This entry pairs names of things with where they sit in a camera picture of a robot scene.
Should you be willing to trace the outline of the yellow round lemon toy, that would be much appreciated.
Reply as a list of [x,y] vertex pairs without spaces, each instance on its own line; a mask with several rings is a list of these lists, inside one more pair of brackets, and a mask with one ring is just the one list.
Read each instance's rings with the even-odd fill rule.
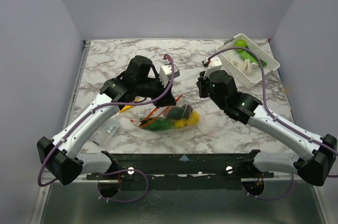
[[191,112],[189,118],[186,120],[185,124],[186,126],[195,126],[199,123],[200,116],[199,114],[194,110]]

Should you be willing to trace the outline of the clear zip bag orange zipper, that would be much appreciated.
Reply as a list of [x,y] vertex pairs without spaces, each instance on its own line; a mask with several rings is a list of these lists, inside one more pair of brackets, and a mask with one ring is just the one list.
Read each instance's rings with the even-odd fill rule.
[[196,126],[200,115],[184,95],[176,98],[176,105],[145,109],[130,122],[135,127],[155,133],[174,132]]

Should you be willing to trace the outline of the white green bok choy toy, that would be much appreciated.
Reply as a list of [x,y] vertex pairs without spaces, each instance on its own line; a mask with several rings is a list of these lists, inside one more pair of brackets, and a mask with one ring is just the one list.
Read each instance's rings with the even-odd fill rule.
[[151,132],[161,132],[175,129],[174,122],[165,117],[151,117],[140,122],[139,128]]

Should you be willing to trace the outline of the dark green avocado toy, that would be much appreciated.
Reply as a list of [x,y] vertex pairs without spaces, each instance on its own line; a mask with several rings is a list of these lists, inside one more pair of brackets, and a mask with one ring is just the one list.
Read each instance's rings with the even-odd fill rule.
[[173,107],[167,113],[163,114],[165,118],[171,120],[180,120],[185,118],[184,117],[185,110],[181,107]]

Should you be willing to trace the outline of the yellow corn toy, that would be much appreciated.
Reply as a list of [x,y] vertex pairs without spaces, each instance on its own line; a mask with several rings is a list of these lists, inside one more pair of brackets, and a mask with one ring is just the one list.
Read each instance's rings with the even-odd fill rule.
[[181,129],[186,126],[186,120],[185,119],[175,120],[174,126],[177,129]]

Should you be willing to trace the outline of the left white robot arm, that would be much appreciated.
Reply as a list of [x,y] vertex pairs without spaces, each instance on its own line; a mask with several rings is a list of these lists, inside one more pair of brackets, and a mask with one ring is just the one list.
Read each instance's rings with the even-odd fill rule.
[[94,100],[76,120],[51,139],[42,137],[37,150],[42,164],[38,174],[38,185],[43,187],[42,173],[47,169],[55,180],[63,185],[70,184],[80,174],[100,173],[105,179],[112,179],[117,166],[107,154],[99,153],[94,160],[83,161],[78,154],[85,142],[109,118],[125,106],[138,106],[136,97],[147,98],[157,108],[176,104],[171,90],[175,68],[172,57],[164,55],[169,63],[156,71],[151,59],[137,55],[132,58],[125,71],[107,80]]

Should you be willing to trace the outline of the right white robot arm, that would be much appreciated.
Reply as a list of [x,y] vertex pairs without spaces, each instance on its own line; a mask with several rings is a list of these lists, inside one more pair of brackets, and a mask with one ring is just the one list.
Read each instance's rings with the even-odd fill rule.
[[326,134],[308,132],[288,120],[267,111],[263,103],[250,94],[238,91],[234,78],[224,70],[200,72],[196,83],[201,98],[210,98],[229,118],[270,135],[293,151],[290,155],[259,152],[244,162],[248,177],[277,171],[297,174],[305,182],[323,186],[336,160],[337,139]]

